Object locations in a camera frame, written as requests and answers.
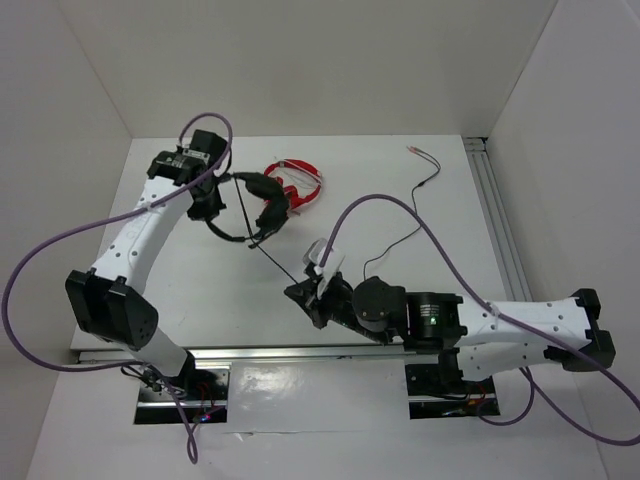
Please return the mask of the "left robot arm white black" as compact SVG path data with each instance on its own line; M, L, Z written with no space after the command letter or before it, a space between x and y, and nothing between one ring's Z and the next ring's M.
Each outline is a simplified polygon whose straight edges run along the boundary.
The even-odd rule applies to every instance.
M78 327L113 343L136 360L156 368L154 379L176 399L189 397L202 379L195 359L160 329L159 313L143 296L152 266L178 220L211 215L216 182L194 181L227 153L219 135L197 130L188 147L163 151L147 171L129 219L104 254L88 271L72 271L65 281Z

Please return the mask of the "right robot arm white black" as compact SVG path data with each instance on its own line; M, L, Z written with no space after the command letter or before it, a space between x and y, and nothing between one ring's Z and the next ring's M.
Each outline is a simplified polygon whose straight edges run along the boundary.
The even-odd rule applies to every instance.
M340 274L312 275L284 291L322 329L334 322L380 345L434 355L436 379L448 392L504 371L543 363L569 372L611 367L611 334L598 326L592 289L551 302L497 302L484 309L453 293L409 292L371 277L351 287Z

